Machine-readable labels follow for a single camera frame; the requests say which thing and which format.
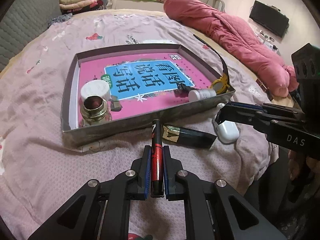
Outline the white earbuds case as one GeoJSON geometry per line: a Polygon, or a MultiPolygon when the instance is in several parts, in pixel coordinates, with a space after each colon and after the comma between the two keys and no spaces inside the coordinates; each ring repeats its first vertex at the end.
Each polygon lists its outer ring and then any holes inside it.
{"type": "Polygon", "coordinates": [[[232,144],[236,142],[240,136],[240,133],[236,124],[232,121],[224,121],[221,124],[217,124],[217,122],[215,121],[216,117],[217,117],[217,114],[214,116],[212,123],[218,139],[223,144],[232,144]]]}

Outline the red black lighter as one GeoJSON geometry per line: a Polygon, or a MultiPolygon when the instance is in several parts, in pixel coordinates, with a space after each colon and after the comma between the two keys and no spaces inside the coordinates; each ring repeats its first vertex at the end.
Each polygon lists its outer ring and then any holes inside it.
{"type": "Polygon", "coordinates": [[[151,151],[151,196],[164,196],[163,184],[163,145],[162,126],[159,119],[152,122],[152,151],[151,151]]]}

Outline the small white pill bottle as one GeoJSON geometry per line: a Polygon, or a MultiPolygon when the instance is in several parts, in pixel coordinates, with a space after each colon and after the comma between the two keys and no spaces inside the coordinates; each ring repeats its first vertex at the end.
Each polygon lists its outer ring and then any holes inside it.
{"type": "Polygon", "coordinates": [[[216,91],[213,89],[195,89],[188,93],[189,102],[200,101],[216,96],[216,91]]]}

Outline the black gold cigarette box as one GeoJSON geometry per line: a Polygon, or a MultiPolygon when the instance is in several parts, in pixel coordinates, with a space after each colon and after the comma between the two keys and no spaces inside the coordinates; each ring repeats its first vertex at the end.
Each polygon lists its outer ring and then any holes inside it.
{"type": "Polygon", "coordinates": [[[181,146],[210,149],[217,136],[185,127],[163,125],[162,138],[181,146]]]}

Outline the small black clip object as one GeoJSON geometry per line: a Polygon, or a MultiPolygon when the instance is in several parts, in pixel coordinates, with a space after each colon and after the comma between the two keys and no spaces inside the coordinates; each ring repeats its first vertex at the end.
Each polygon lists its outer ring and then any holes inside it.
{"type": "Polygon", "coordinates": [[[184,83],[176,83],[177,89],[174,90],[174,94],[176,97],[188,97],[188,94],[192,90],[196,90],[193,87],[186,86],[184,83]]]}

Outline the brass-rimmed glass jar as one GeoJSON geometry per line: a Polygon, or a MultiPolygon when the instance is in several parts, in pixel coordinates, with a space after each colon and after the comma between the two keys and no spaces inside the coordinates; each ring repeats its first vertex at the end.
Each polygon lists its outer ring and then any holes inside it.
{"type": "Polygon", "coordinates": [[[84,100],[80,113],[82,127],[105,124],[112,120],[107,101],[97,95],[89,96],[84,100]]]}

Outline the white child-proof cap bottle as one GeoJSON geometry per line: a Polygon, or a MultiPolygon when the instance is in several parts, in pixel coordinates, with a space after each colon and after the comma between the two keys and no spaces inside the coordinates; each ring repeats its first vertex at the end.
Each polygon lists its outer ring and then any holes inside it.
{"type": "Polygon", "coordinates": [[[80,96],[82,102],[90,96],[99,96],[108,101],[111,98],[110,86],[106,81],[92,80],[81,87],[80,96]]]}

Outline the pink strawberry print bedsheet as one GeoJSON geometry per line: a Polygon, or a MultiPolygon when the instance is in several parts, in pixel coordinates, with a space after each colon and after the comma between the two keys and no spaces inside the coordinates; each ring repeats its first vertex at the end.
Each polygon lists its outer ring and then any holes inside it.
{"type": "MultiPolygon", "coordinates": [[[[10,62],[1,78],[1,217],[17,239],[27,239],[85,182],[113,179],[150,144],[151,127],[102,140],[95,151],[65,147],[61,100],[76,53],[109,46],[171,40],[206,61],[218,73],[220,59],[184,26],[165,15],[93,12],[55,24],[10,62]]],[[[269,102],[256,82],[227,57],[233,100],[269,102]]],[[[279,156],[278,146],[251,126],[237,125],[235,144],[215,141],[210,150],[170,145],[173,158],[203,180],[222,178],[240,194],[279,156]]],[[[131,202],[129,232],[153,239],[185,239],[183,202],[148,198],[131,202]]]]}

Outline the rolled red quilt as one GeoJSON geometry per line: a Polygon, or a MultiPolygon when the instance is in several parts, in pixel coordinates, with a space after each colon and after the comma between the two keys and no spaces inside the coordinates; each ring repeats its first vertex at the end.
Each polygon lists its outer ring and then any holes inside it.
{"type": "Polygon", "coordinates": [[[299,86],[295,69],[263,45],[246,21],[199,0],[165,0],[167,16],[210,37],[236,57],[275,96],[287,97],[299,86]]]}

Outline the shallow grey cardboard box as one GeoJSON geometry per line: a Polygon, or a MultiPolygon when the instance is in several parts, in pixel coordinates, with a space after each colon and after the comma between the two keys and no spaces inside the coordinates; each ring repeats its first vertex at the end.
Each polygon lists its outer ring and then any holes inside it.
{"type": "MultiPolygon", "coordinates": [[[[228,102],[235,92],[235,90],[230,87],[227,92],[212,98],[183,103],[178,106],[134,115],[129,118],[111,120],[105,124],[82,127],[80,107],[83,102],[80,96],[81,88],[79,87],[80,64],[82,62],[103,59],[105,57],[146,53],[179,53],[189,62],[195,64],[203,74],[212,73],[216,76],[216,80],[220,78],[220,74],[218,74],[208,63],[180,44],[130,44],[77,53],[74,55],[69,67],[61,105],[61,129],[63,137],[68,144],[81,146],[117,133],[146,128],[151,125],[154,119],[159,119],[162,122],[170,122],[185,118],[214,108],[218,103],[228,102]]],[[[111,95],[110,100],[107,101],[109,112],[115,110],[114,106],[117,101],[117,97],[111,95]]]]}

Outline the pink blue children's book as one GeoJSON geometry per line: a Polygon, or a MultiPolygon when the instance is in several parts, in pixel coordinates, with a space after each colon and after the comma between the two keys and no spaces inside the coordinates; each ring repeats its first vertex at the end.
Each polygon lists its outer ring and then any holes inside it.
{"type": "Polygon", "coordinates": [[[108,83],[118,99],[110,113],[118,120],[188,103],[186,95],[177,94],[179,82],[203,89],[215,79],[179,53],[146,53],[82,62],[79,87],[92,80],[108,83]]]}

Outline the grey quilted headboard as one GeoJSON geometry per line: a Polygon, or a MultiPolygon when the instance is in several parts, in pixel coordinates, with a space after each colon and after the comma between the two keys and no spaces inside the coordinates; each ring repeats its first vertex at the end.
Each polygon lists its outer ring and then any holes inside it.
{"type": "Polygon", "coordinates": [[[59,0],[15,0],[1,20],[1,69],[60,15],[59,0]]]}

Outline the stack of folded blankets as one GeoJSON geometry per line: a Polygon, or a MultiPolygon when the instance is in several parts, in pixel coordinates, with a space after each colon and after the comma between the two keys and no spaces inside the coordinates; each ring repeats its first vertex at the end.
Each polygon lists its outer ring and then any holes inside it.
{"type": "Polygon", "coordinates": [[[80,14],[88,11],[106,9],[108,0],[59,0],[62,14],[80,14]]]}

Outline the black wall television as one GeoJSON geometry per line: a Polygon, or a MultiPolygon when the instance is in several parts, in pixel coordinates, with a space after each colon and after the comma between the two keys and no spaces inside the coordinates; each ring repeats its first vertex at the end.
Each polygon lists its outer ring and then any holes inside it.
{"type": "Polygon", "coordinates": [[[287,16],[259,1],[254,2],[249,18],[279,37],[283,37],[289,27],[287,16]]]}

